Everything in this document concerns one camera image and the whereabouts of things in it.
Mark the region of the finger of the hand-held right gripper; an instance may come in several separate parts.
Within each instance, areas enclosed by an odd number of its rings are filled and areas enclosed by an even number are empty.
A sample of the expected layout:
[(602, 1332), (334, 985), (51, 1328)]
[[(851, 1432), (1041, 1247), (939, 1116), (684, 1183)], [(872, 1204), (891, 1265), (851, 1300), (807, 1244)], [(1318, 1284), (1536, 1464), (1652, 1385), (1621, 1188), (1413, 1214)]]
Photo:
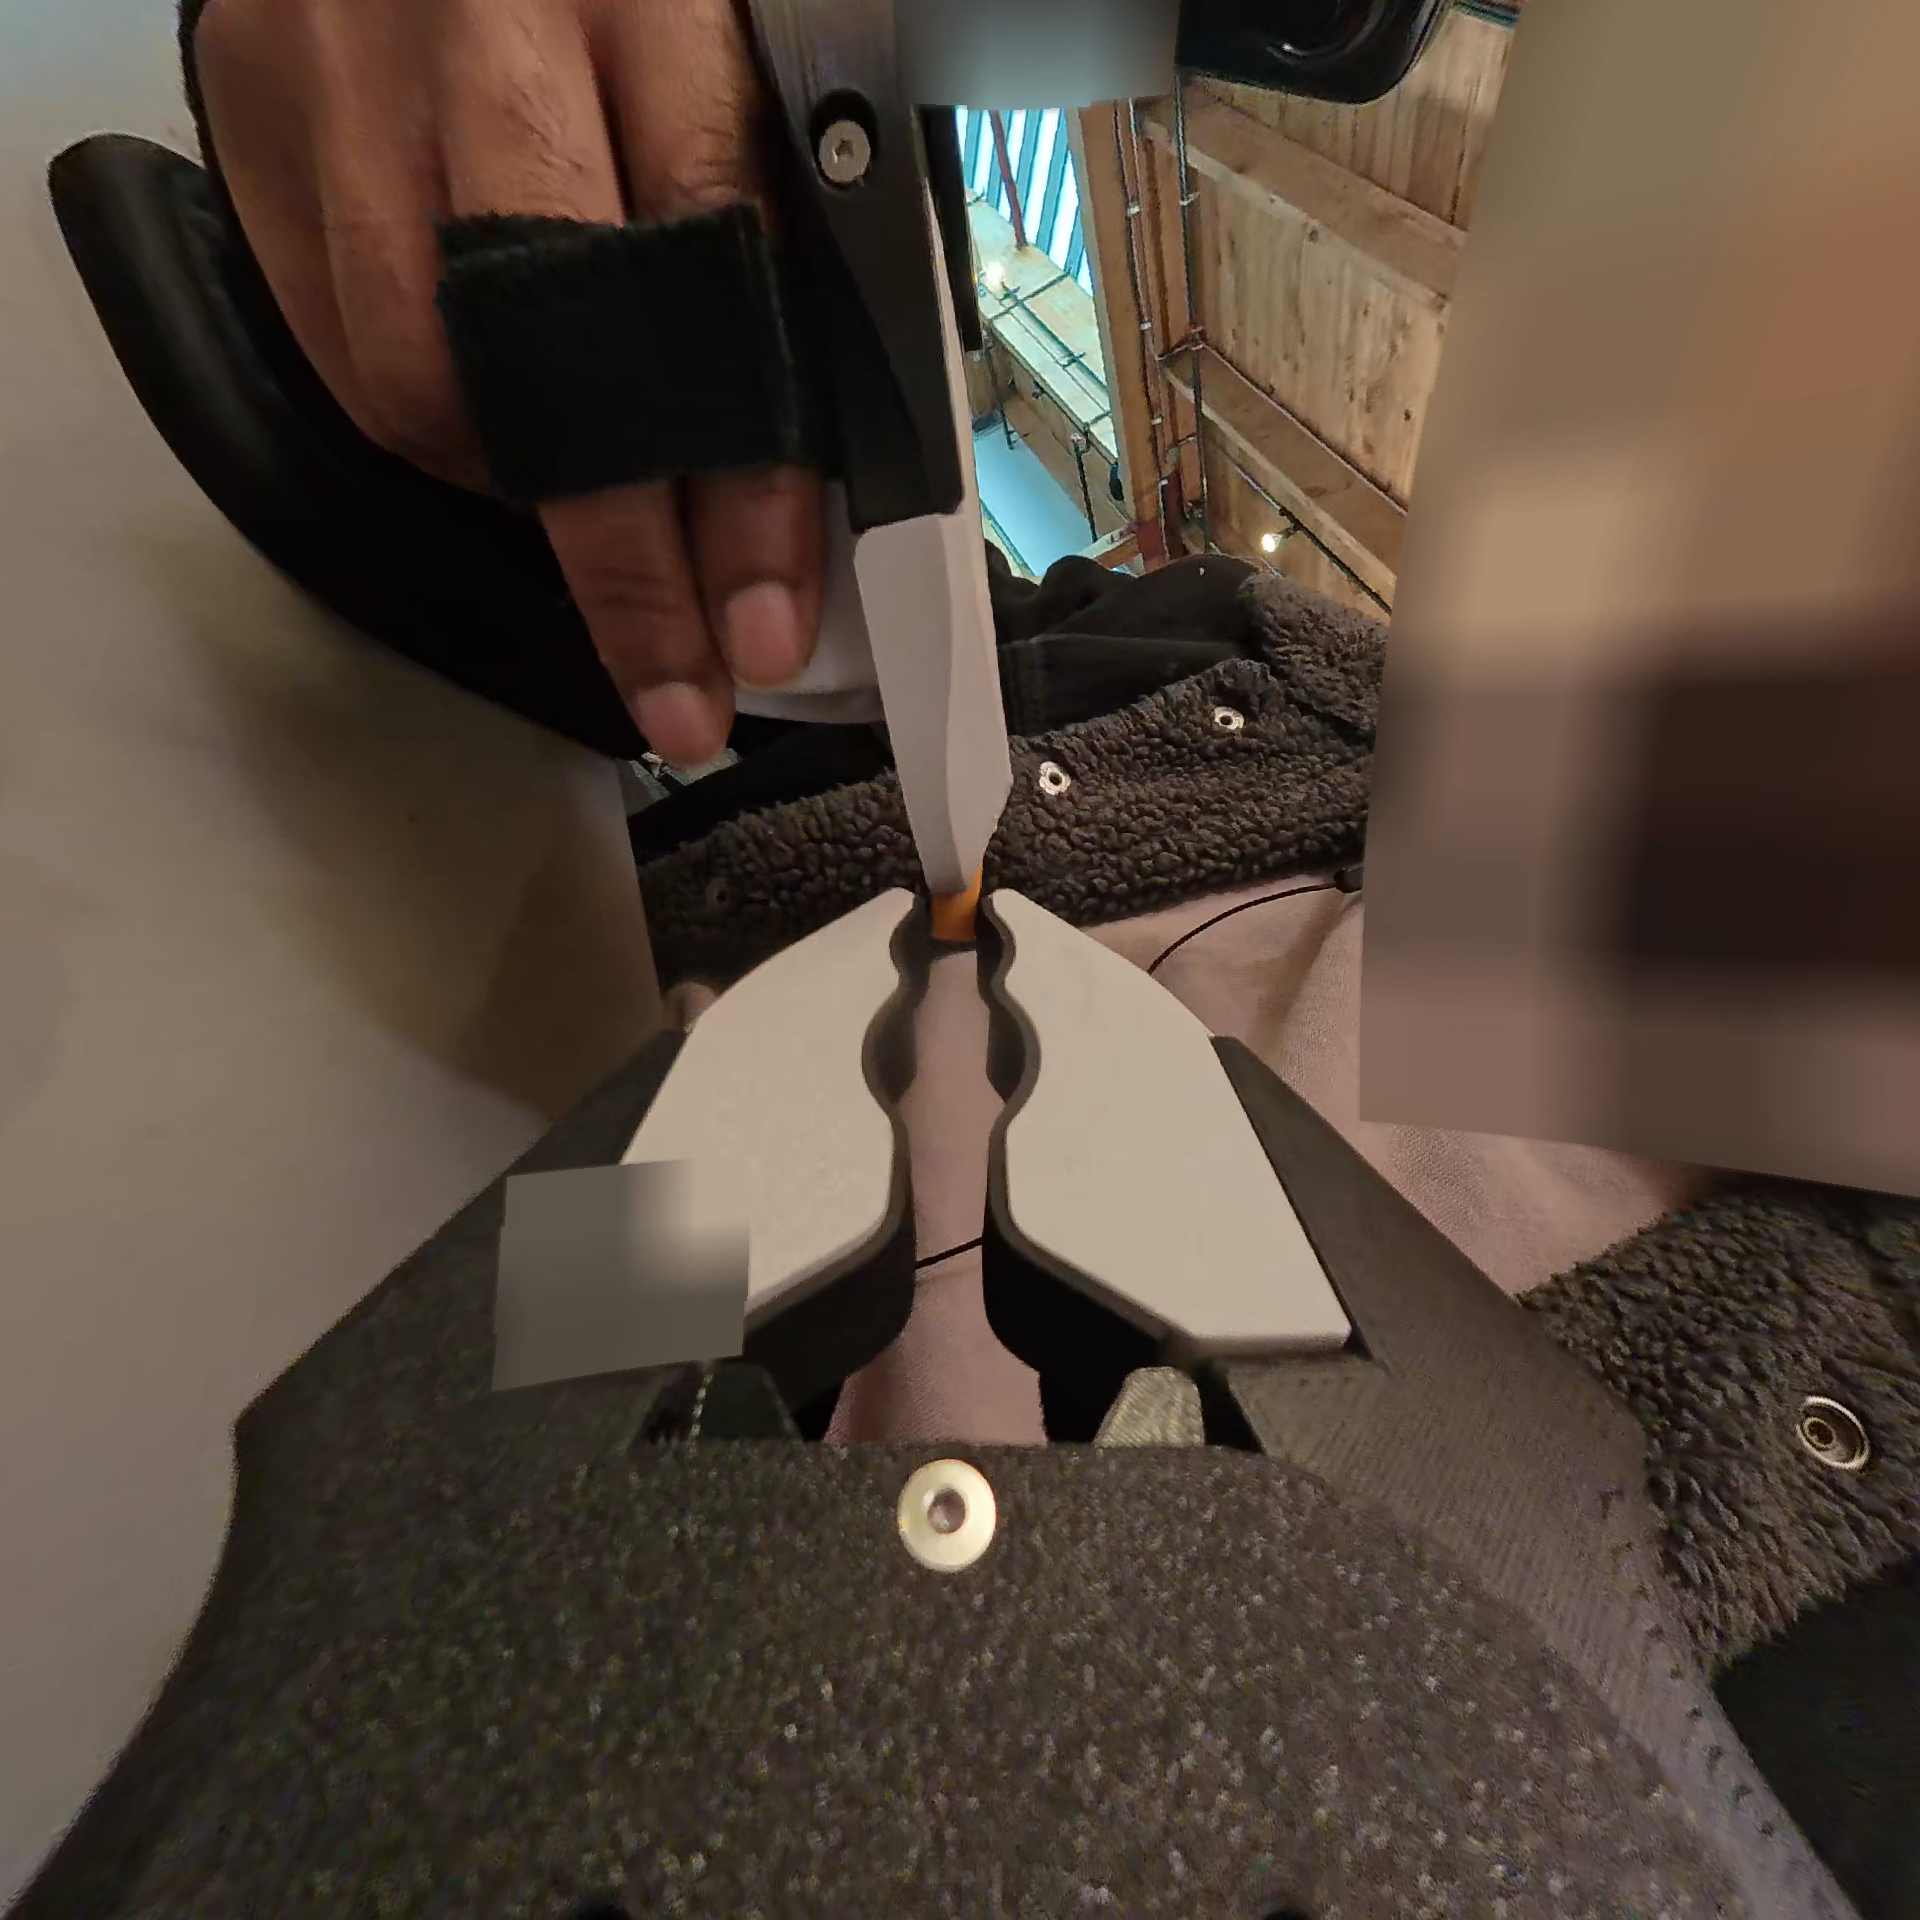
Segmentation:
[(855, 583), (928, 890), (964, 894), (1006, 806), (1006, 716), (980, 509), (855, 537)]

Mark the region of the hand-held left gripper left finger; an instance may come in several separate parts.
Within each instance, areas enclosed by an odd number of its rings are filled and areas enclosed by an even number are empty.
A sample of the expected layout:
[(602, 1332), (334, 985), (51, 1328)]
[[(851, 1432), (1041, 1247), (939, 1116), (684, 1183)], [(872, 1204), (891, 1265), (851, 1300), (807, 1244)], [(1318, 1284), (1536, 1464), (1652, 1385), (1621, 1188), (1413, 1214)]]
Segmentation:
[(744, 1256), (761, 1332), (885, 1261), (911, 1220), (899, 887), (782, 949), (693, 1022), (623, 1164), (672, 1165), (689, 1226)]

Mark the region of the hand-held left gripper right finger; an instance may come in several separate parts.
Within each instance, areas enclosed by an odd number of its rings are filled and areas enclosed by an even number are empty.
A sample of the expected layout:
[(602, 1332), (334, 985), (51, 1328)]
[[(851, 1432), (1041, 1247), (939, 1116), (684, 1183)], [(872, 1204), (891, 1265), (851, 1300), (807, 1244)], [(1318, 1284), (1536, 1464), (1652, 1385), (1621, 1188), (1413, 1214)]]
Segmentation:
[(1022, 1075), (997, 1177), (1014, 1247), (1179, 1354), (1332, 1354), (1352, 1322), (1211, 1031), (1019, 891), (985, 902)]

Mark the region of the person's right hand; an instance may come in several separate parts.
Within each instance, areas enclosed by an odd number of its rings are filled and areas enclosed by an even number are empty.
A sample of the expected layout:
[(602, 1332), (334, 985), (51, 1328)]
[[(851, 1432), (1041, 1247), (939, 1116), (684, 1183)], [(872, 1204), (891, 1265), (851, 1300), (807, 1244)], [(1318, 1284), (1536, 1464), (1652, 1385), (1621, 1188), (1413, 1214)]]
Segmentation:
[[(725, 2), (219, 2), (191, 34), (206, 141), (299, 349), (353, 425), (493, 491), (436, 307), (436, 228), (613, 225), (778, 203), (761, 77)], [(814, 658), (827, 482), (749, 467), (542, 506), (646, 743), (712, 764), (741, 686)]]

